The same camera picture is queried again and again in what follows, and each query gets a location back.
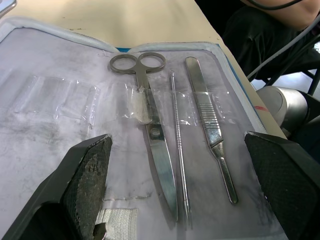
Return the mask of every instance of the scissor blade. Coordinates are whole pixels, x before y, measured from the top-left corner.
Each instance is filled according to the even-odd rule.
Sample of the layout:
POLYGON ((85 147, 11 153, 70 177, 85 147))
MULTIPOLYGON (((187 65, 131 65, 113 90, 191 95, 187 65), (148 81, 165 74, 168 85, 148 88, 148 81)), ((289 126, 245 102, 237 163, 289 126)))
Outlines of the scissor blade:
POLYGON ((146 125, 146 130, 148 133, 154 165, 165 200, 173 218, 177 221, 178 203, 176 183, 163 129, 161 124, 148 124, 146 125))

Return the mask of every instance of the person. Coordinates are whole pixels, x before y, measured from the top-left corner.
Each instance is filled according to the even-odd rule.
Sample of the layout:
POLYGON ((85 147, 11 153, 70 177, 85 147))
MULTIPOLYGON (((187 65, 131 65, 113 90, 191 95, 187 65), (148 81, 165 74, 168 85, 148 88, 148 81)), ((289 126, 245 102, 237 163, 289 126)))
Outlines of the person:
MULTIPOLYGON (((291 0, 255 1, 271 7, 286 4, 291 0)), ((216 19, 212 19, 210 14, 205 12, 207 10, 202 11, 211 25, 218 29, 217 32, 222 35, 225 45, 230 49, 246 76, 308 27, 320 10, 320 0, 302 0, 279 10, 262 10, 246 0, 241 0, 242 3, 239 0, 223 2, 227 2, 224 4, 228 4, 228 6, 225 6, 227 11, 222 21, 221 19, 219 21, 217 16, 216 19)), ((205 9, 204 2, 197 0, 197 3, 201 9, 205 9)), ((315 28, 268 65, 285 64, 291 56, 304 46, 308 39, 318 33, 320 31, 315 28)))

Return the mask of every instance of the beige table surface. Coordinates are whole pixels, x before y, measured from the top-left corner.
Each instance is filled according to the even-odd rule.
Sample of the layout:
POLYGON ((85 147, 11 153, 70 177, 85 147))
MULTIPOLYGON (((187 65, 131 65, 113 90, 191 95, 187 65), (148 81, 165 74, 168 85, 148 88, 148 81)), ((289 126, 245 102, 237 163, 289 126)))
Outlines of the beige table surface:
MULTIPOLYGON (((115 47, 154 42, 220 44, 252 104, 265 105, 221 37, 194 0, 17 0, 7 16, 25 16, 54 24, 115 47)), ((284 137, 271 114, 257 110, 269 134, 284 137)))

